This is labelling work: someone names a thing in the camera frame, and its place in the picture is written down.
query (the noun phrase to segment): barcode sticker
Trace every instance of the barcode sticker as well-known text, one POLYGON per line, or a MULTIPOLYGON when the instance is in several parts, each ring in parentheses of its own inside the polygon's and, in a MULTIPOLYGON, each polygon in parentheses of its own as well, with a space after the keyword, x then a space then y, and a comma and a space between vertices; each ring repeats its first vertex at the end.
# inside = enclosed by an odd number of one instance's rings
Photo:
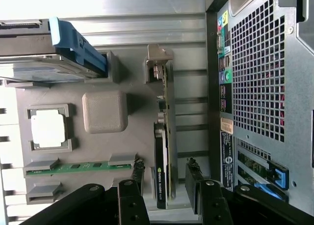
POLYGON ((234 133, 234 122, 231 119, 227 119, 227 118, 220 118, 220 126, 221 126, 221 130, 229 133, 229 134, 233 134, 234 133))

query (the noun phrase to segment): rear i/o panel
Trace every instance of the rear i/o panel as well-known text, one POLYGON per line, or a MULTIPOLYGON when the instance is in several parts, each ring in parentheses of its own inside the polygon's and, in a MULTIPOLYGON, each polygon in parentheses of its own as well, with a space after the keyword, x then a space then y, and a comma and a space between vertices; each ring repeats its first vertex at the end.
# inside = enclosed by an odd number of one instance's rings
POLYGON ((234 14, 229 0, 218 12, 220 170, 224 184, 231 175, 313 215, 314 10, 300 20, 303 3, 250 0, 234 14))

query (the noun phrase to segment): pcie slot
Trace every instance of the pcie slot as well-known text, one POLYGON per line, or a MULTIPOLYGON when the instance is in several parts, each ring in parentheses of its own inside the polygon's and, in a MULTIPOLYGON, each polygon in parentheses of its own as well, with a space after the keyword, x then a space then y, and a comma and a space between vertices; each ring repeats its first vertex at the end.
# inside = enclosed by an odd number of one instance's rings
POLYGON ((267 161, 264 160, 263 158, 261 158, 260 156, 257 156, 257 155, 253 154, 252 152, 250 152, 247 149, 244 149, 242 147, 237 147, 236 149, 237 149, 237 151, 241 152, 246 157, 250 158, 251 160, 254 160, 256 163, 262 165, 266 169, 269 169, 269 164, 267 163, 267 161))
POLYGON ((238 159, 236 160, 236 164, 240 166, 247 174, 249 174, 252 178, 254 178, 256 181, 262 184, 269 184, 267 180, 259 176, 257 173, 253 172, 249 167, 247 167, 245 164, 243 164, 238 159))
POLYGON ((235 180, 239 180, 242 184, 249 184, 248 181, 246 181, 243 177, 241 177, 239 174, 236 175, 235 180))

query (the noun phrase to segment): hard drive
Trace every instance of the hard drive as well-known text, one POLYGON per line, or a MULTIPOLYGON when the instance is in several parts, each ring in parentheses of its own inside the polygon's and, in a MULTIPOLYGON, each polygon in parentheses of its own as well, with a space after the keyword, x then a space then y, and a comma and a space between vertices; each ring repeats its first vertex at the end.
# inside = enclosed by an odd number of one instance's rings
POLYGON ((71 23, 57 17, 0 23, 0 77, 14 81, 72 82, 107 77, 106 56, 71 23))

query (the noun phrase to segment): label sticker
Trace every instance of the label sticker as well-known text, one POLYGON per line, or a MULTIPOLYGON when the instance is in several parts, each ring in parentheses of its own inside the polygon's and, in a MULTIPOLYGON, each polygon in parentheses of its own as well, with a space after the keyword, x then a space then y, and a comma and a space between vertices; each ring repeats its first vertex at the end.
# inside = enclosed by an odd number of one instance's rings
POLYGON ((220 127, 221 130, 233 134, 234 133, 234 122, 233 120, 227 119, 227 118, 220 118, 220 127))
POLYGON ((231 47, 227 46, 225 47, 225 55, 231 52, 231 47))
POLYGON ((220 132, 221 182, 229 191, 234 188, 234 148, 232 135, 220 132))
POLYGON ((225 11, 217 21, 218 31, 228 24, 228 11, 225 11))

